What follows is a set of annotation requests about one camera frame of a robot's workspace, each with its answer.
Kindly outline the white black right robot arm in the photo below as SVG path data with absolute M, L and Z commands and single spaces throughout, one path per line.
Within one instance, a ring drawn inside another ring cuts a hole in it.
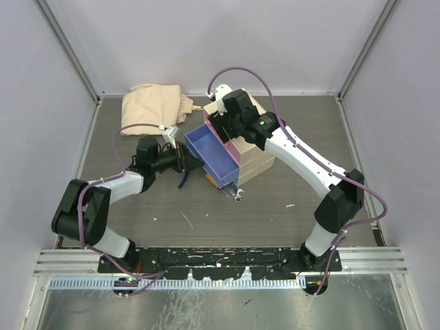
M 337 234 L 363 206 L 364 175 L 325 159 L 296 137 L 276 113 L 259 111 L 247 91 L 220 85 L 208 97 L 214 110 L 207 120 L 222 143 L 243 138 L 288 165 L 321 197 L 314 212 L 316 224 L 300 247 L 304 267 L 320 269 Z

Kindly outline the blue handle pliers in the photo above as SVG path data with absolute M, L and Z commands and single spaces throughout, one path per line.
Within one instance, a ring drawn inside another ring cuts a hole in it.
M 189 177 L 189 172 L 185 172 L 185 173 L 184 173 L 184 176 L 182 177 L 180 183 L 179 183 L 178 186 L 177 186 L 178 189 L 181 189 L 181 188 L 184 186 L 184 184 L 186 183 L 188 177 Z

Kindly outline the orange handle screwdriver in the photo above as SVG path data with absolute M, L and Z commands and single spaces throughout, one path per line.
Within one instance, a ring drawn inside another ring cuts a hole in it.
M 205 176 L 206 176 L 206 178 L 207 178 L 207 180 L 215 187 L 215 188 L 218 188 L 218 185 L 217 185 L 217 183 L 215 182 L 215 180 L 208 174 L 208 173 L 206 173 L 205 174 Z

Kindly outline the pastel mini drawer chest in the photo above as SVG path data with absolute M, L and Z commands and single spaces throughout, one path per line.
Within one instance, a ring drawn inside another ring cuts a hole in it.
M 219 189 L 231 183 L 238 188 L 274 165 L 273 155 L 248 144 L 242 137 L 222 143 L 204 107 L 203 124 L 186 133 L 185 141 L 191 153 L 204 162 L 203 169 Z

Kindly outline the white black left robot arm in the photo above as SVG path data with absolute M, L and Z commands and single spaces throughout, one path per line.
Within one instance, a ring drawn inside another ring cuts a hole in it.
M 189 173 L 203 165 L 181 142 L 160 146 L 152 135 L 141 137 L 130 165 L 120 174 L 68 183 L 52 219 L 52 232 L 109 256 L 121 272 L 131 272 L 138 265 L 136 246 L 107 225 L 110 205 L 147 191 L 159 172 Z

